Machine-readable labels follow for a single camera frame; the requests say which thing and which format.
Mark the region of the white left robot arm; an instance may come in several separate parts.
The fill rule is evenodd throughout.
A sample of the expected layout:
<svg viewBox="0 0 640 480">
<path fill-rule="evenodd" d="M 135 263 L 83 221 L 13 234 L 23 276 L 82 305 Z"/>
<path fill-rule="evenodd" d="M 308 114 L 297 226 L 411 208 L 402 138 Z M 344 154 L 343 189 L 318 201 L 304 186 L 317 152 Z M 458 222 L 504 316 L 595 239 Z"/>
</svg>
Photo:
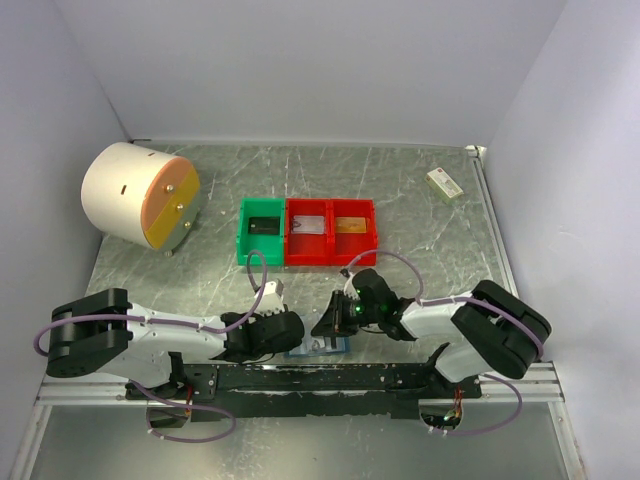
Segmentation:
<svg viewBox="0 0 640 480">
<path fill-rule="evenodd" d="M 235 312 L 197 318 L 131 303 L 121 288 L 59 306 L 51 321 L 48 376 L 107 373 L 152 388 L 165 399 L 184 392 L 186 365 L 258 360 L 288 352 L 304 337 L 301 318 L 285 306 L 248 319 Z"/>
</svg>

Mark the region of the blue card holder wallet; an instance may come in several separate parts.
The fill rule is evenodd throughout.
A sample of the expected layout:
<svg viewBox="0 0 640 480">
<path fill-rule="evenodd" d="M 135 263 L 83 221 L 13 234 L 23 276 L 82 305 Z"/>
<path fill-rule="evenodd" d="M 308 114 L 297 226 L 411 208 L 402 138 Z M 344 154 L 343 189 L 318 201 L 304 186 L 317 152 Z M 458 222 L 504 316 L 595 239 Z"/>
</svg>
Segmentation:
<svg viewBox="0 0 640 480">
<path fill-rule="evenodd" d="M 286 357 L 306 358 L 326 355 L 342 355 L 350 351 L 349 340 L 346 337 L 309 337 L 302 343 L 285 353 Z"/>
</svg>

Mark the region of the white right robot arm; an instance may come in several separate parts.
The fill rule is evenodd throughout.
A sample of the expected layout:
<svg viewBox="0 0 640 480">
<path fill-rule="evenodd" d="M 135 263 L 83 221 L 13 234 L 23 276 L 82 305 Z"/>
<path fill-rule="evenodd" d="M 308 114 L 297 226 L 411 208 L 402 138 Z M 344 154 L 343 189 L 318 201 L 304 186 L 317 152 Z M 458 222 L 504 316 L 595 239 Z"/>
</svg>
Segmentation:
<svg viewBox="0 0 640 480">
<path fill-rule="evenodd" d="M 471 291 L 435 300 L 403 298 L 373 269 L 349 274 L 332 293 L 313 337 L 349 337 L 375 325 L 395 341 L 461 336 L 439 346 L 426 361 L 426 390 L 443 398 L 459 382 L 495 371 L 509 379 L 524 377 L 544 354 L 552 333 L 549 321 L 490 280 Z"/>
</svg>

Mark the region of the white VIP card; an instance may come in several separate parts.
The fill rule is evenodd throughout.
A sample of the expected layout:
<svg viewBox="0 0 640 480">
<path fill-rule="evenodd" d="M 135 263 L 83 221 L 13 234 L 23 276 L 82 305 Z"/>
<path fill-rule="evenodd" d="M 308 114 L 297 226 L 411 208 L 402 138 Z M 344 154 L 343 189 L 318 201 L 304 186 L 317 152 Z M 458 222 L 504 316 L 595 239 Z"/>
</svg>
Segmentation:
<svg viewBox="0 0 640 480">
<path fill-rule="evenodd" d="M 331 341 L 326 337 L 311 337 L 302 346 L 305 355 L 322 355 L 331 347 Z"/>
</svg>

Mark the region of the red plastic bin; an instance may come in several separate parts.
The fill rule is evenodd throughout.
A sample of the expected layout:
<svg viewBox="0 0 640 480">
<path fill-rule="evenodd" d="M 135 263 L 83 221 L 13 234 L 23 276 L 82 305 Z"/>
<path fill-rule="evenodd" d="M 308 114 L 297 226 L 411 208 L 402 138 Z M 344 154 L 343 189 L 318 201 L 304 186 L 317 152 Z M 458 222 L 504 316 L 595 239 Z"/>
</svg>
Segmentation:
<svg viewBox="0 0 640 480">
<path fill-rule="evenodd" d="M 332 266 L 345 266 L 357 255 L 378 247 L 376 212 L 371 199 L 332 198 L 329 201 L 329 261 Z M 366 234 L 336 234 L 336 217 L 366 217 Z"/>
<path fill-rule="evenodd" d="M 288 266 L 329 266 L 329 199 L 288 198 L 284 237 L 284 258 Z M 291 233 L 291 220 L 295 215 L 317 215 L 326 219 L 324 235 Z"/>
</svg>

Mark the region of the green plastic bin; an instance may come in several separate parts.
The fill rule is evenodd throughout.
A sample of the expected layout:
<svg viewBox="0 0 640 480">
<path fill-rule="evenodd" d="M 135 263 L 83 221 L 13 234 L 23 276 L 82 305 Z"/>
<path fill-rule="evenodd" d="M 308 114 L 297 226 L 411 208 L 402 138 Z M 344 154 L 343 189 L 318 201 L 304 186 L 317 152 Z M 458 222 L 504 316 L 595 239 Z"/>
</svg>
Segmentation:
<svg viewBox="0 0 640 480">
<path fill-rule="evenodd" d="M 236 235 L 237 263 L 245 266 L 250 251 L 260 251 L 268 266 L 284 265 L 285 199 L 242 200 Z"/>
</svg>

